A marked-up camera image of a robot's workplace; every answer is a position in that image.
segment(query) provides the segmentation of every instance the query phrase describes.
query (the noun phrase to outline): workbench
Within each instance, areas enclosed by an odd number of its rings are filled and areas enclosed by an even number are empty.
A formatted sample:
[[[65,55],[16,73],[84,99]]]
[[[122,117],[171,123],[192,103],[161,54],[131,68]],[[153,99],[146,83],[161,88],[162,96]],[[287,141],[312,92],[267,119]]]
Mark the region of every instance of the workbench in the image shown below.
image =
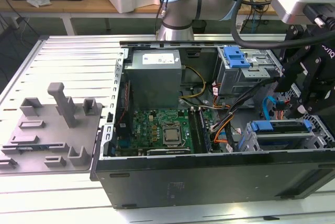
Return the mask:
[[[61,18],[69,36],[76,35],[72,18],[106,18],[106,27],[109,29],[110,24],[107,18],[155,18],[159,8],[158,5],[149,5],[146,7],[136,8],[133,12],[120,14],[109,0],[82,0],[80,2],[51,0],[52,5],[39,8],[31,6],[26,1],[9,1],[13,8],[23,17]],[[242,5],[237,17],[238,29],[241,28],[249,13],[250,6]],[[4,17],[17,17],[17,14],[11,9],[5,0],[0,0],[0,14]],[[262,16],[262,19],[278,20],[279,17],[272,6],[270,6]]]
[[[284,39],[284,35],[242,35],[243,40]],[[85,97],[110,110],[111,87],[120,41],[152,41],[151,35],[54,36],[38,40],[0,95],[0,144],[7,142],[25,97],[55,104],[50,82],[63,82],[75,103]],[[196,41],[233,42],[231,35],[195,35]],[[115,210],[90,172],[0,177],[1,223],[335,223],[335,181],[302,200]]]

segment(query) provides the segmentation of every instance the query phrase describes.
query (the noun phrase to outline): metal case frame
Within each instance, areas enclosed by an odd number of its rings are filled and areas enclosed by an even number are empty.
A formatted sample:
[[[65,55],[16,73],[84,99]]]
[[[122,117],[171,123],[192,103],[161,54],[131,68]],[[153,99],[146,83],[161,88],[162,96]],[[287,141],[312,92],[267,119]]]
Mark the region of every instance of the metal case frame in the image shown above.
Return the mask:
[[[143,47],[141,42],[131,44]],[[218,46],[223,44],[145,44],[163,49]],[[318,117],[313,118],[319,130],[326,129]],[[330,149],[106,157],[108,141],[113,142],[113,123],[103,129],[95,172],[114,208],[301,199],[335,177],[335,155]]]

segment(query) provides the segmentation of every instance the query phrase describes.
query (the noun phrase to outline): gray plastic tray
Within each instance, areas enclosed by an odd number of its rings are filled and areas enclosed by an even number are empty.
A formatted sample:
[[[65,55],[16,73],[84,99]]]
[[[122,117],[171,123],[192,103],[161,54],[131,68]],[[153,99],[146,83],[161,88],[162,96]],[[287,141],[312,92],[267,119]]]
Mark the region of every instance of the gray plastic tray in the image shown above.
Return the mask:
[[[102,104],[94,99],[74,104],[71,97],[65,98],[62,89],[57,94],[61,97],[56,99],[60,101],[57,105],[42,105],[37,98],[24,100],[24,114],[0,149],[0,174],[78,172],[90,168]],[[67,118],[74,117],[71,125],[62,112]]]

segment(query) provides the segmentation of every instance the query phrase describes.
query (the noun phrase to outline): gray plastic pillar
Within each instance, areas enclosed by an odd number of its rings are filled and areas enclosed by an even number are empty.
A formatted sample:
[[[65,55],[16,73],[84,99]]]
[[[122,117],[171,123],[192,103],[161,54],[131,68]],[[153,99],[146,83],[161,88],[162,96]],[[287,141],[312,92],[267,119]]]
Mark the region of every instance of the gray plastic pillar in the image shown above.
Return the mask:
[[[26,117],[38,116],[35,108],[43,107],[36,97],[27,97],[23,100],[20,109]]]
[[[14,169],[17,162],[12,158],[0,158],[0,169]]]
[[[58,110],[65,119],[66,124],[69,128],[75,127],[75,118],[72,113],[71,106],[68,104],[68,100],[65,97],[64,93],[64,84],[63,83],[50,83],[48,87],[48,93],[54,97],[58,105]]]
[[[62,156],[46,156],[44,164],[49,168],[66,166],[66,160]]]
[[[85,98],[83,109],[86,116],[96,116],[99,114],[99,108],[94,98]]]
[[[86,164],[88,161],[88,154],[85,150],[85,147],[81,147],[80,153],[77,153],[73,147],[70,147],[68,159],[74,166]]]
[[[70,109],[71,109],[71,112],[72,112],[73,114],[75,114],[75,104],[74,104],[74,102],[73,102],[72,97],[66,97],[66,99],[68,100],[68,105],[69,105],[69,107],[70,107]],[[56,106],[56,109],[57,109],[59,115],[62,115],[62,113],[61,113],[61,111],[59,110],[59,107],[58,107],[58,106]]]

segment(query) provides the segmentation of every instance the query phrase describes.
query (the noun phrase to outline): black cable on table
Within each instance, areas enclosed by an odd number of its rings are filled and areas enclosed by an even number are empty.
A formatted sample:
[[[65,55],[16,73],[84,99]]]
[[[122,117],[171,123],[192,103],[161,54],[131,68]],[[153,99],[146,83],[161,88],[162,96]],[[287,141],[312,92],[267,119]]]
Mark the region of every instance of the black cable on table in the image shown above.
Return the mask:
[[[39,37],[40,35],[34,30],[34,28],[31,27],[31,25],[19,14],[18,11],[16,11],[13,6],[10,4],[10,2],[8,0],[5,0],[7,2],[7,4],[11,7],[11,9],[19,16],[23,19],[23,21],[30,27],[30,29]]]

